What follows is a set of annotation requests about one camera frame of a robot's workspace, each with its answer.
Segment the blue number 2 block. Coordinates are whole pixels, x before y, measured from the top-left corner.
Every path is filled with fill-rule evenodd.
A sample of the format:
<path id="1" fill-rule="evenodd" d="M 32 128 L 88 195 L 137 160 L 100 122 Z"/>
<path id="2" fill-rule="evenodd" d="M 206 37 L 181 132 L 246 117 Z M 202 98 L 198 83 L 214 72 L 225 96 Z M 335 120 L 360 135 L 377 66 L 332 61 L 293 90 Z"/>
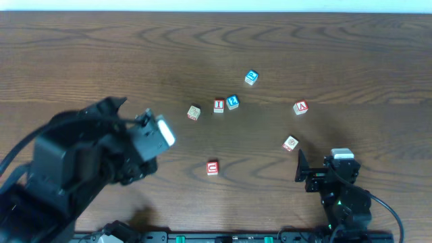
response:
<path id="1" fill-rule="evenodd" d="M 238 96 L 235 94 L 226 98 L 226 105 L 227 105 L 227 108 L 229 110 L 238 108 L 239 104 L 240 104 L 240 102 L 239 102 Z"/>

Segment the red letter I block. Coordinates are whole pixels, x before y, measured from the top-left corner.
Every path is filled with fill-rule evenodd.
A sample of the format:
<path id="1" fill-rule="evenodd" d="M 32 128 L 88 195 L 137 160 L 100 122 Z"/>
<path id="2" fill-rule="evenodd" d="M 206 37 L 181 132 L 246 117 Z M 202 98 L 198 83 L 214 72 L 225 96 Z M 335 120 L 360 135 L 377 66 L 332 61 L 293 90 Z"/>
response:
<path id="1" fill-rule="evenodd" d="M 223 113 L 225 108 L 225 100 L 224 99 L 215 99 L 213 103 L 213 112 L 214 113 Z"/>

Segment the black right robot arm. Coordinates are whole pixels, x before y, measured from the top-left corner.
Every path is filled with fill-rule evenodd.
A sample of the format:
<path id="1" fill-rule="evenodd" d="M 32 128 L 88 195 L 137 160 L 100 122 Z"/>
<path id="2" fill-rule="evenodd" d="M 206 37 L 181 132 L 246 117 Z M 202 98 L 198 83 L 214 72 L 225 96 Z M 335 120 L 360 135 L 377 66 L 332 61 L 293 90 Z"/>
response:
<path id="1" fill-rule="evenodd" d="M 326 242 L 361 242 L 367 239 L 372 220 L 371 199 L 367 192 L 354 186 L 360 163 L 348 148 L 333 148 L 323 166 L 309 166 L 304 153 L 298 151 L 295 181 L 305 183 L 306 192 L 318 192 L 328 228 L 321 235 Z"/>

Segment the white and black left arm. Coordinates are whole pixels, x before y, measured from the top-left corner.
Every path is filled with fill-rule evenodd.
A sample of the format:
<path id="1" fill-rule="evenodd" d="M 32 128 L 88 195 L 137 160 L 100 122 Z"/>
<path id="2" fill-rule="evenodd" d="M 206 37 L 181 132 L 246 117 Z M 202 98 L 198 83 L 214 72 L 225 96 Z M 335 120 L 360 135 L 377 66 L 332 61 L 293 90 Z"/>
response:
<path id="1" fill-rule="evenodd" d="M 58 113 L 10 150 L 2 169 L 34 144 L 32 160 L 1 186 L 2 242 L 67 242 L 105 186 L 126 186 L 156 172 L 157 156 L 174 145 L 175 135 L 151 110 L 121 118 L 123 103 L 107 97 Z"/>

